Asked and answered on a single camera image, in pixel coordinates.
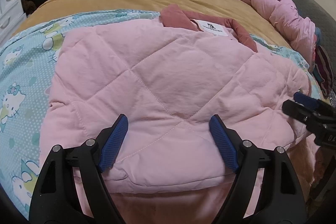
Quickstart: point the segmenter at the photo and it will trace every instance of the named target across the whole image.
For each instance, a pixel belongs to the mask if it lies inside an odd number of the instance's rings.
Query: polka dot pattern
[[[0,132],[0,184],[18,210],[28,218],[29,205],[23,204],[13,192],[12,178],[21,178],[21,164],[27,161],[39,166],[40,127],[48,109],[48,90],[54,75],[59,45],[66,32],[78,27],[106,25],[133,19],[153,19],[158,12],[141,10],[110,10],[79,13],[41,23],[12,37],[0,48],[0,100],[13,83],[19,85],[19,92],[25,95],[17,113],[7,117],[5,127]],[[43,42],[52,32],[53,47],[43,49]],[[21,49],[21,53],[11,63],[3,65],[8,54]],[[5,115],[1,113],[0,122]]]

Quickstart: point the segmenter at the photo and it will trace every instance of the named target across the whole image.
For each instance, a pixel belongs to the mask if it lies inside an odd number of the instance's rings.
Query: hello kitty print
[[[71,16],[64,18],[56,23],[48,25],[47,27],[40,30],[40,33],[45,35],[45,40],[43,41],[42,48],[46,51],[52,50],[52,54],[49,55],[50,62],[57,61],[59,51],[63,45],[66,30],[63,27],[69,26],[80,16]]]
[[[6,66],[12,65],[14,63],[14,61],[19,57],[22,50],[23,50],[23,45],[13,49],[13,51],[8,53],[6,55],[4,61],[2,62],[3,68],[5,68]]]
[[[0,109],[0,133],[4,131],[8,119],[18,114],[19,107],[25,97],[26,95],[21,93],[20,86],[16,83],[8,87]]]
[[[69,15],[22,31],[0,47],[0,184],[27,219],[41,167],[40,127],[67,32],[159,15],[138,10]]]

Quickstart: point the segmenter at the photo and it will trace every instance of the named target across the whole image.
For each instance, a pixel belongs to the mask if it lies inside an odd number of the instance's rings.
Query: pink quilted jacket
[[[190,19],[221,23],[226,35],[199,31]],[[40,164],[53,145],[78,146],[124,113],[128,133],[113,168],[103,174],[111,193],[176,193],[224,184],[216,191],[222,199],[234,174],[209,132],[211,116],[219,114],[258,147],[288,148],[307,135],[281,111],[298,89],[310,93],[303,70],[257,46],[232,19],[170,6],[153,20],[78,28],[67,33],[55,67]],[[259,176],[256,193],[260,183]],[[184,202],[195,198],[191,193]],[[85,204],[83,189],[80,200]],[[197,214],[214,217],[221,206],[216,204]]]
[[[264,19],[288,40],[291,47],[299,52],[310,68],[315,61],[315,24],[302,18],[292,0],[242,0],[251,5]]]

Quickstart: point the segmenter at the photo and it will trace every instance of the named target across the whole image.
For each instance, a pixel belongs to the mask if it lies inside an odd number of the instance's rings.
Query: hello kitty face
[[[25,188],[24,181],[19,177],[12,177],[13,192],[16,197],[20,200],[23,206],[30,206],[32,200],[32,195]]]
[[[26,97],[19,91],[19,89],[20,86],[13,83],[13,85],[8,88],[8,91],[2,100],[2,107],[6,111],[8,117],[13,117],[17,113],[22,101]]]
[[[8,53],[5,57],[5,60],[2,62],[4,66],[12,65],[13,62],[18,58],[22,52],[22,46],[14,49],[12,52]]]
[[[75,18],[74,17],[67,17],[61,21],[58,22],[58,24],[61,26],[61,27],[65,27],[65,26],[68,26],[70,25],[71,23],[73,23],[75,21]]]

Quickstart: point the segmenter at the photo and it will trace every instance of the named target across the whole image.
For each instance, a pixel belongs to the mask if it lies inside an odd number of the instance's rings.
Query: white clothing label
[[[193,19],[193,21],[195,21],[198,27],[204,32],[211,32],[215,35],[222,35],[225,37],[228,36],[227,32],[225,31],[222,25],[212,23],[209,21],[197,20],[197,19]]]

